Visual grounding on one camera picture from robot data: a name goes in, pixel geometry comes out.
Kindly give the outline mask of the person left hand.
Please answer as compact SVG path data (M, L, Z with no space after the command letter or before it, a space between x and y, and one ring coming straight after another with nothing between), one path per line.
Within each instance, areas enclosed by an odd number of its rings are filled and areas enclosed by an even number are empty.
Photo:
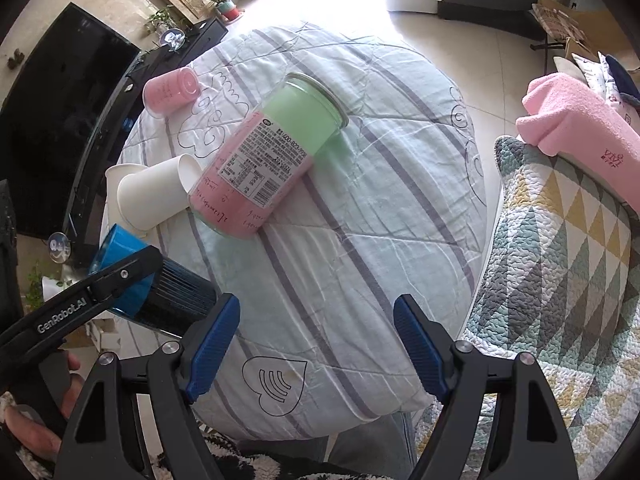
M81 362L77 356L67 350L63 350L61 356L66 359L68 388L64 391L58 407L63 417L69 419L85 379L78 374ZM21 442L24 448L42 460L56 462L62 439L43 423L40 414L34 408L22 404L8 405L3 414L9 432Z

